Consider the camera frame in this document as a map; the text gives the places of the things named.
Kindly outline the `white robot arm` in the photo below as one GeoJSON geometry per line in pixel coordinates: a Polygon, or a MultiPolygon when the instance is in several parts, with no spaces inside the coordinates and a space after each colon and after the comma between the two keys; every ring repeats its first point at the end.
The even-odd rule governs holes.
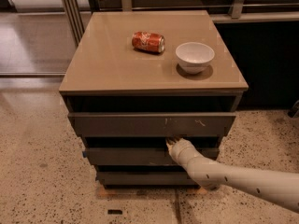
{"type": "Polygon", "coordinates": [[[299,174],[219,163],[183,138],[167,138],[166,145],[172,160],[204,189],[225,185],[299,213],[299,174]]]}

